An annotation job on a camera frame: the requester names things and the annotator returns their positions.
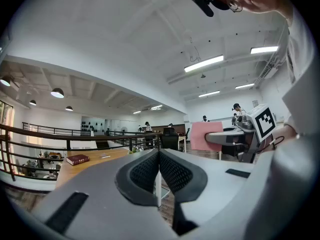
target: book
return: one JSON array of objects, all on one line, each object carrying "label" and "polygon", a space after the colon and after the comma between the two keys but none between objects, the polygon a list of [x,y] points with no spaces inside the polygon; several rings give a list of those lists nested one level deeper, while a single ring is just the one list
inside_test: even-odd
[{"label": "book", "polygon": [[66,158],[66,161],[72,165],[72,166],[76,166],[85,162],[90,161],[90,157],[86,156],[84,154],[77,154],[77,155],[73,155],[73,156],[68,156]]}]

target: floor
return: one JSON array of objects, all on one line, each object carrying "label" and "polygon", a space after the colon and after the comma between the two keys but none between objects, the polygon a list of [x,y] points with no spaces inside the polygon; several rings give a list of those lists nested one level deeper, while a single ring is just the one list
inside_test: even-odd
[{"label": "floor", "polygon": [[[200,150],[192,150],[190,143],[186,145],[186,152],[195,156],[209,158],[209,159],[219,159],[219,153],[213,151],[200,151]],[[222,155],[222,160],[224,161],[238,161],[237,158],[232,157],[230,155]],[[162,179],[162,185],[165,188],[168,188],[166,182]],[[31,212],[32,209],[39,203],[46,194],[43,193],[31,193],[25,192],[21,190],[16,190],[14,188],[6,187],[6,192],[8,197],[18,204],[19,206],[25,208],[27,211]],[[163,217],[163,219],[170,225],[173,223],[173,215],[174,215],[174,203],[175,197],[170,192],[164,199],[162,199],[162,205],[159,208],[159,211]]]}]

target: ceiling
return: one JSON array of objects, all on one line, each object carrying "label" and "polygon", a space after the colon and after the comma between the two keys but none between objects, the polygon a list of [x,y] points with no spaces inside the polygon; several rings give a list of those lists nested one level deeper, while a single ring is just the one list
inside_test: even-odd
[{"label": "ceiling", "polygon": [[[43,32],[55,29],[57,35],[69,30],[81,33],[81,38],[99,38],[106,46],[118,42],[134,47],[150,65],[150,74],[160,73],[181,100],[190,101],[201,94],[235,92],[237,86],[255,83],[271,57],[278,63],[285,57],[288,31],[284,31],[286,21],[279,14],[233,13],[211,8],[212,18],[191,0],[37,0],[27,15],[32,23],[26,28],[38,27]],[[251,48],[276,45],[280,45],[277,54],[250,54]],[[224,55],[221,63],[184,71],[197,58],[206,60],[219,55]],[[45,68],[25,66],[24,71],[39,90],[59,86],[70,96],[97,102],[104,102],[115,91]],[[145,105],[140,98],[130,101],[133,98],[120,92],[108,103],[124,106],[129,101],[125,104],[128,108]]]},{"label": "ceiling", "polygon": [[24,88],[30,95],[50,96],[54,88],[61,88],[67,99],[92,100],[128,112],[136,112],[157,105],[156,102],[96,81],[62,74],[43,67],[4,60],[0,65],[0,76],[8,74],[19,88]]}]

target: railing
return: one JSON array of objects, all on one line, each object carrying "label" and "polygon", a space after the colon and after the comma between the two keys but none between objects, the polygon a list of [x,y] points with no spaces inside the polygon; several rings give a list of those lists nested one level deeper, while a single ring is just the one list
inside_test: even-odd
[{"label": "railing", "polygon": [[37,125],[27,122],[22,122],[22,129],[37,133],[44,134],[55,134],[55,135],[68,135],[68,136],[90,136],[90,130],[74,130],[74,129],[64,129],[64,128],[56,128],[49,127],[43,125]]},{"label": "railing", "polygon": [[[66,136],[66,135],[54,135],[50,133],[43,133],[39,131],[31,131],[31,130],[25,130],[15,127],[6,126],[3,124],[0,124],[0,129],[5,131],[4,135],[0,135],[0,152],[1,152],[1,159],[0,162],[3,163],[3,168],[0,168],[0,171],[5,172],[7,174],[10,174],[12,177],[12,180],[15,181],[16,177],[23,177],[23,178],[29,178],[34,180],[46,180],[46,181],[56,181],[56,178],[38,178],[38,177],[32,177],[32,176],[26,176],[21,173],[17,173],[17,168],[25,168],[27,170],[33,170],[33,171],[49,171],[49,172],[59,172],[60,169],[52,169],[52,168],[40,168],[40,167],[32,167],[32,166],[25,166],[25,165],[19,165],[14,162],[13,156],[20,157],[20,158],[27,158],[30,160],[36,160],[36,161],[57,161],[62,162],[64,159],[54,159],[54,158],[47,158],[47,157],[34,157],[29,155],[23,155],[18,154],[10,151],[10,145],[16,145],[20,147],[26,147],[26,148],[35,148],[35,149],[42,149],[42,150],[55,150],[55,151],[97,151],[97,150],[111,150],[111,149],[118,149],[118,148],[124,148],[129,147],[129,150],[133,150],[134,146],[142,145],[146,149],[153,149],[153,148],[160,148],[160,142],[159,142],[159,134],[158,133],[148,133],[148,134],[140,134],[140,138],[150,138],[151,136],[156,136],[156,145],[149,146],[147,144],[150,143],[150,141],[139,141],[137,140],[136,135],[116,135],[116,136]],[[38,137],[38,138],[45,138],[45,139],[51,139],[51,140],[63,140],[66,141],[66,148],[48,148],[48,147],[39,147],[24,143],[18,143],[15,141],[12,141],[9,133],[15,133],[19,135],[24,136],[31,136],[31,137]],[[115,142],[121,142],[123,145],[121,146],[115,146],[115,147],[103,147],[103,148],[83,148],[83,149],[71,149],[70,141],[96,141],[96,142],[107,142],[107,141],[115,141]]]},{"label": "railing", "polygon": [[[144,132],[124,132],[124,131],[109,131],[110,136],[135,136],[135,138],[131,139],[131,144],[135,147],[142,147],[143,150],[148,150],[156,147],[159,145],[159,134],[160,133],[149,133],[150,136],[153,136],[154,138],[149,139],[148,141],[141,142],[141,139],[144,138],[143,135],[145,134]],[[130,144],[128,140],[125,138],[121,140],[114,140],[115,143],[126,145]]]}]

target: desk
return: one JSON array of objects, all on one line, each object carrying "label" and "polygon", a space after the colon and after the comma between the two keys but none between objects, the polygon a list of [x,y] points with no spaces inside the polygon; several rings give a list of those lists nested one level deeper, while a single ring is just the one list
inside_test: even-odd
[{"label": "desk", "polygon": [[178,148],[179,148],[179,143],[180,143],[181,141],[184,141],[184,153],[187,153],[186,136],[179,136]]},{"label": "desk", "polygon": [[[100,158],[103,153],[105,153],[107,156],[110,156],[110,157]],[[126,156],[127,154],[128,154],[128,150],[124,148],[94,150],[94,151],[68,151],[67,152],[68,157],[75,156],[75,155],[85,155],[90,157],[90,161],[72,166],[66,161],[66,158],[64,158],[61,164],[58,178],[56,180],[55,188],[62,186],[68,180],[70,180],[71,178],[76,176],[78,173],[82,172],[84,169],[90,166],[107,162],[113,159],[121,158]]]}]

